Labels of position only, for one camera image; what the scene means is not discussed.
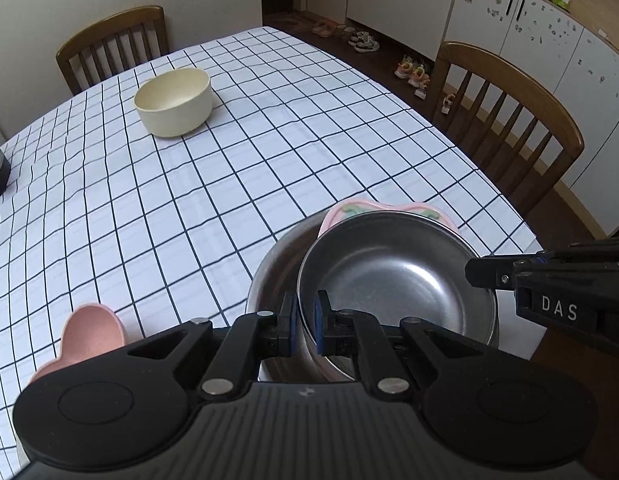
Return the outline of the large stainless steel bowl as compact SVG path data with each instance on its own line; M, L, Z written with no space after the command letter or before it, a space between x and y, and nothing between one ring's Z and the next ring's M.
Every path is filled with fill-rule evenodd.
M300 265L308 249L317 240L319 226L326 214L314 214L285 234L260 263L247 296L248 312L279 312L287 292L294 292ZM308 360L305 349L300 307L298 307L295 351L288 359L269 359L262 364L262 374L275 382L327 382Z

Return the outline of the pink pot steel inside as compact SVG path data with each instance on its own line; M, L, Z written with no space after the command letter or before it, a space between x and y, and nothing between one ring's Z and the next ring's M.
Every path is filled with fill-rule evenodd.
M317 351L314 298L325 290L333 310L373 314L381 324L423 318L495 347L499 340L495 292L466 279L477 253L442 211L424 204L389 206L343 200L321 223L296 283L305 353L327 382L354 377L350 359Z

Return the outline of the pink mouse-shaped plate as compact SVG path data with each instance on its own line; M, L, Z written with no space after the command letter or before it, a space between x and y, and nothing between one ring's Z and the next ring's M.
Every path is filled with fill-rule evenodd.
M30 382L126 344L125 328L109 307L84 304L72 312L64 325L59 356L40 367Z

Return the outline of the cream ceramic bowl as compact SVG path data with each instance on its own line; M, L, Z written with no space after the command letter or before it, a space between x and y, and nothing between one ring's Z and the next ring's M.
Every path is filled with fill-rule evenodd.
M184 136L201 127L212 113L210 75L196 67L183 67L156 76L138 89L134 106L153 136Z

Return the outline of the right wooden chair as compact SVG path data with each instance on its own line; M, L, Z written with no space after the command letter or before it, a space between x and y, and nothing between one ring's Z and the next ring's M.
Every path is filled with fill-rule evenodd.
M483 158L523 218L579 159L579 126L542 84L483 48L445 41L437 51L424 115Z

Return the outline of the wooden chair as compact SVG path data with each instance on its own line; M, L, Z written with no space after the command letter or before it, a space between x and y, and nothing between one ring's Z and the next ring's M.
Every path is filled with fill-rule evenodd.
M483 158L523 218L579 159L579 126L542 84L483 48L445 41L437 51L424 115Z
M164 9L137 6L78 32L59 48L55 61L70 92L77 96L169 52Z

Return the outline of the checkered white tablecloth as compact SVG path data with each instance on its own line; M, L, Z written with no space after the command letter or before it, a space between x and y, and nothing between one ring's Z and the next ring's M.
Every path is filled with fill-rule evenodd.
M153 136L140 87L210 75L198 129ZM481 255L533 252L534 233L413 106L375 78L259 27L196 44L82 92L3 145L0 479L18 470L12 408L60 351L82 304L138 339L190 318L230 325L262 258L297 222L357 196L429 203Z

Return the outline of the white cabinet unit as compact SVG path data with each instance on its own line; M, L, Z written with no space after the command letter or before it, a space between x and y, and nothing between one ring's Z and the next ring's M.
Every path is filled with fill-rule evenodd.
M500 55L572 115L584 151L562 182L605 234L619 228L619 52L547 0L306 0L434 58L447 40Z

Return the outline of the far wooden chair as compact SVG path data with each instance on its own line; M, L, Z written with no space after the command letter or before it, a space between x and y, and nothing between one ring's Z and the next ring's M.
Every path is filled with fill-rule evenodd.
M77 96L169 52L164 9L137 6L78 32L59 48L55 61L70 92Z

